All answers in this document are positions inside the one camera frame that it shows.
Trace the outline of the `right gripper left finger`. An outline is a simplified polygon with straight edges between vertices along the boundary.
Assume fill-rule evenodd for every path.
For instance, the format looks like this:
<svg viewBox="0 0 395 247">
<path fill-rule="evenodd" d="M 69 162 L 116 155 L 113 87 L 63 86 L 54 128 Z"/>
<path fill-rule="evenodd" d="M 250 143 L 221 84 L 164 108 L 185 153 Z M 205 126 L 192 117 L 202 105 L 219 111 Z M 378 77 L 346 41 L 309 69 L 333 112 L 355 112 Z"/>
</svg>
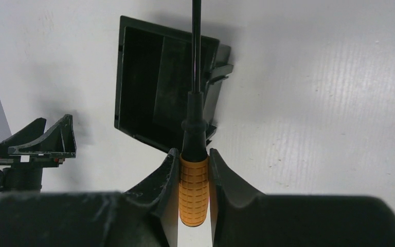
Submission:
<svg viewBox="0 0 395 247">
<path fill-rule="evenodd" d="M 177 246 L 179 151 L 126 192 L 8 192 L 0 246 Z"/>
</svg>

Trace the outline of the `orange-handled black screwdriver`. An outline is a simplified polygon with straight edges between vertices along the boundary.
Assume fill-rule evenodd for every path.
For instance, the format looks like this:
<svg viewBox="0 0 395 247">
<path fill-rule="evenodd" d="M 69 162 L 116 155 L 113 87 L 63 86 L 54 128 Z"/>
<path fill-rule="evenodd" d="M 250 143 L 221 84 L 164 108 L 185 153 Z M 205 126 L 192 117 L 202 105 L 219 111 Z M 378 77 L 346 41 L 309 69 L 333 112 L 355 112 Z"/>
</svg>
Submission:
<svg viewBox="0 0 395 247">
<path fill-rule="evenodd" d="M 203 119 L 201 92 L 201 1 L 192 1 L 192 77 L 187 116 L 183 121 L 183 147 L 180 155 L 179 217 L 188 227 L 204 223 L 209 202 L 209 157 L 206 149 L 207 122 Z"/>
</svg>

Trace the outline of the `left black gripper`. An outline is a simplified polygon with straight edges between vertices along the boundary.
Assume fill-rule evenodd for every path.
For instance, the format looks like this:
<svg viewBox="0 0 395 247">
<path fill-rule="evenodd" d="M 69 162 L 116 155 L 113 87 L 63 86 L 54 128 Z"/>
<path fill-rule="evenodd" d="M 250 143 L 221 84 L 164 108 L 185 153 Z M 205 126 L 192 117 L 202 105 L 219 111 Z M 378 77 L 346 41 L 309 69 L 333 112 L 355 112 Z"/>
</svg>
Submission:
<svg viewBox="0 0 395 247">
<path fill-rule="evenodd" d="M 64 158 L 76 157 L 73 116 L 65 114 L 45 133 L 46 119 L 37 118 L 20 131 L 0 142 L 0 194 L 4 192 L 40 192 L 44 168 L 57 168 Z M 40 155 L 2 158 L 8 154 Z"/>
</svg>

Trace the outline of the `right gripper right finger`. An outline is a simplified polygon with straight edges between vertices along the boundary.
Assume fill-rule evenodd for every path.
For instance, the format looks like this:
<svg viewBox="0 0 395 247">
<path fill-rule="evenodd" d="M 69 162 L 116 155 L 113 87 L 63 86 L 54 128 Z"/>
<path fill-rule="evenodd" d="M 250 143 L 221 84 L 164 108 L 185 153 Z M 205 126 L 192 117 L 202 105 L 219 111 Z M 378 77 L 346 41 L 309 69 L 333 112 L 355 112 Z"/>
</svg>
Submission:
<svg viewBox="0 0 395 247">
<path fill-rule="evenodd" d="M 213 246 L 395 246 L 395 214 L 379 198 L 267 195 L 209 152 Z"/>
</svg>

